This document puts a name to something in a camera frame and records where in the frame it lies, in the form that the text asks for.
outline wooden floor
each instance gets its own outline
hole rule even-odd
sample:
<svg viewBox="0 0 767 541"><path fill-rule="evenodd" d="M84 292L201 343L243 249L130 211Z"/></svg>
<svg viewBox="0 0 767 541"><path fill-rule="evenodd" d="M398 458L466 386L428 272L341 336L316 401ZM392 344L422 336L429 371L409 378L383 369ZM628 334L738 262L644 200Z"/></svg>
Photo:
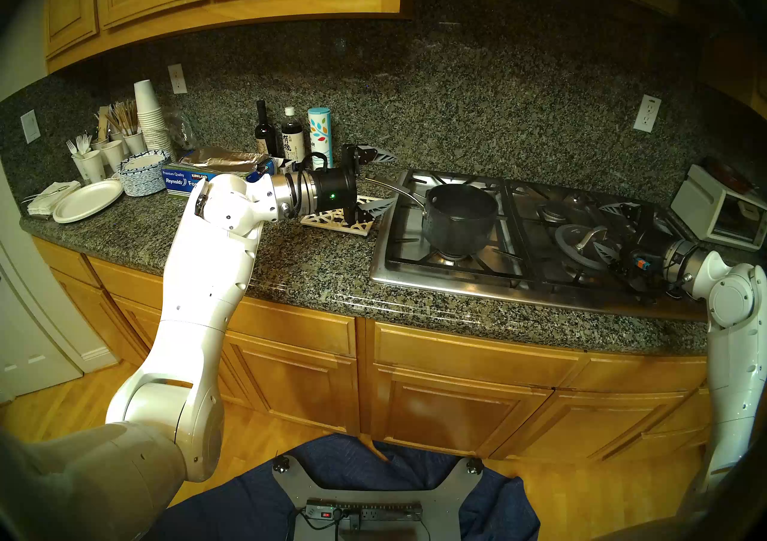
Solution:
<svg viewBox="0 0 767 541"><path fill-rule="evenodd" d="M134 370L122 363L19 397L0 408L0 425L24 441L48 440L101 425L112 395ZM184 483L173 504L329 433L227 403L218 468L204 483ZM530 504L541 520L541 541L589 540L674 514L688 482L700 467L700 453L589 466L513 460L486 460L485 464L507 477L519 475L525 481Z"/></svg>

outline aluminum foil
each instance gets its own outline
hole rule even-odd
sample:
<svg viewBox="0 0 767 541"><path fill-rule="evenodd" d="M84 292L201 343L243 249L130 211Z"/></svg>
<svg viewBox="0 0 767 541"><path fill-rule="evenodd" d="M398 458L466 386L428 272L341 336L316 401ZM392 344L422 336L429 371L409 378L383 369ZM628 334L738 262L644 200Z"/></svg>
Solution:
<svg viewBox="0 0 767 541"><path fill-rule="evenodd" d="M266 153L243 153L221 147L200 147L179 159L178 163L227 174L251 174L267 159L269 156Z"/></svg>

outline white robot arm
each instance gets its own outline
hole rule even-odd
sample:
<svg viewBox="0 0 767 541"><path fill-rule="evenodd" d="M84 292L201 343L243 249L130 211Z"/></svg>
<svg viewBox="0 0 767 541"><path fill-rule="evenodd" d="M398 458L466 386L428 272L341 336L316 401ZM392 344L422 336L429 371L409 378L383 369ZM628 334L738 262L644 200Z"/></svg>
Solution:
<svg viewBox="0 0 767 541"><path fill-rule="evenodd" d="M749 447L767 371L767 279L761 267L727 266L718 252L696 250L682 287L706 300L711 442L694 493L708 493Z"/></svg>
<svg viewBox="0 0 767 541"><path fill-rule="evenodd" d="M222 174L195 186L165 265L157 336L112 398L106 424L37 444L0 431L0 528L24 539L134 540L184 480L212 475L224 421L222 342L263 225L338 207L362 212L350 168L252 183ZM204 279L190 278L200 269ZM48 518L31 508L39 500Z"/></svg>
<svg viewBox="0 0 767 541"><path fill-rule="evenodd" d="M107 423L152 425L175 442L189 481L206 480L218 463L224 332L248 287L263 224L277 219L271 176L251 184L222 174L195 186L165 265L154 344L109 405ZM193 267L209 276L190 280Z"/></svg>

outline soy sauce bottle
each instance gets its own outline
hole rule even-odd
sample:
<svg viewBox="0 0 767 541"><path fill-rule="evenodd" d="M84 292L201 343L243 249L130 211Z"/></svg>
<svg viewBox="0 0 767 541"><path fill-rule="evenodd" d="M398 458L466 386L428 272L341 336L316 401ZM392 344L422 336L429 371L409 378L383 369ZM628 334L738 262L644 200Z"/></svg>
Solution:
<svg viewBox="0 0 767 541"><path fill-rule="evenodd" d="M285 119L280 125L280 131L282 132L282 148L285 151L285 157L301 163L306 155L304 127L296 118L295 108L292 105L285 108Z"/></svg>
<svg viewBox="0 0 767 541"><path fill-rule="evenodd" d="M258 153L266 153L271 157L282 157L277 146L277 131L266 117L266 102L259 99L255 103L259 110L259 124L255 127L255 144Z"/></svg>

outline gas stove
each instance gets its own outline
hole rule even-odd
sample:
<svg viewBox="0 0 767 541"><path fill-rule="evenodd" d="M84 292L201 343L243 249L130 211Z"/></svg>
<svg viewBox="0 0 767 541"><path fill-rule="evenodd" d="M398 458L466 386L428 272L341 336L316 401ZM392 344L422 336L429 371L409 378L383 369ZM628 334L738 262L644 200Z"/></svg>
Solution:
<svg viewBox="0 0 767 541"><path fill-rule="evenodd" d="M445 293L609 314L705 321L704 303L668 290L658 275L627 279L615 270L635 231L634 211L651 207L654 228L683 238L669 211L651 203L561 186L438 171L408 170L399 184L425 195L440 184L490 193L499 216L489 244L465 258L423 237L421 209L398 196L383 217L373 281Z"/></svg>

